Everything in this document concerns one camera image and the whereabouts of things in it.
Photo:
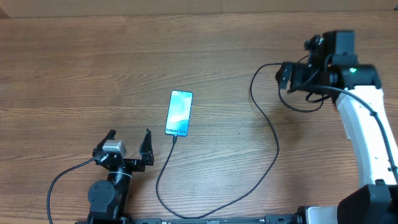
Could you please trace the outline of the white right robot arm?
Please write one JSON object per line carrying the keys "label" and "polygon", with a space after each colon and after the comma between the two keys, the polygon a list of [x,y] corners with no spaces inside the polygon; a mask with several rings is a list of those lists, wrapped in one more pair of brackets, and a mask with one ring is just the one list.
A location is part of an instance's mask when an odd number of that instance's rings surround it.
{"label": "white right robot arm", "polygon": [[375,66],[359,63],[352,30],[314,35],[304,49],[306,63],[282,63],[275,75],[278,88],[331,98],[354,149],[359,187],[338,205],[299,209],[298,221],[397,223],[397,144]]}

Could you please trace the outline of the blue Galaxy smartphone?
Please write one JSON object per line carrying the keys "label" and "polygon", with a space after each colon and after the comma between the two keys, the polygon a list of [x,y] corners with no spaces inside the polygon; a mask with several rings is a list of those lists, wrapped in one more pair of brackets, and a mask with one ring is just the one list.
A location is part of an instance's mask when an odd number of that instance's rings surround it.
{"label": "blue Galaxy smartphone", "polygon": [[171,92],[165,134],[182,137],[188,136],[192,102],[192,92],[180,90],[173,90]]}

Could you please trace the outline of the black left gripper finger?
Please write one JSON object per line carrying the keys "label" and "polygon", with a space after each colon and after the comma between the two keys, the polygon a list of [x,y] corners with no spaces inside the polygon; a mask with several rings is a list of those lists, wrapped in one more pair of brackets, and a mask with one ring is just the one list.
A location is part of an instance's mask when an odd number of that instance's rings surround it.
{"label": "black left gripper finger", "polygon": [[99,142],[99,144],[96,147],[94,147],[93,154],[96,154],[97,152],[102,151],[105,142],[107,140],[114,140],[115,135],[116,135],[116,130],[111,129],[108,132],[108,134]]}
{"label": "black left gripper finger", "polygon": [[141,155],[141,160],[145,166],[153,166],[154,165],[154,153],[152,148],[152,134],[151,131],[147,128],[146,135],[144,140],[140,146],[139,154]]}

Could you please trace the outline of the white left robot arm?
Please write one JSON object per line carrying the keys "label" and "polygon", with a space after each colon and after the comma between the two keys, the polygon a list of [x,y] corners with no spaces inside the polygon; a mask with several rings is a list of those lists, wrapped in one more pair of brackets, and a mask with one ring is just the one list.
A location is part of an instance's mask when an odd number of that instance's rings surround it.
{"label": "white left robot arm", "polygon": [[115,139],[116,130],[112,129],[93,149],[92,158],[61,172],[50,184],[46,200],[47,218],[53,223],[50,211],[50,197],[57,180],[66,173],[83,167],[91,162],[108,171],[107,179],[98,180],[88,190],[90,211],[86,223],[134,223],[125,212],[132,174],[144,172],[147,166],[154,164],[152,133],[146,130],[139,147],[140,159],[128,159],[122,140]]}

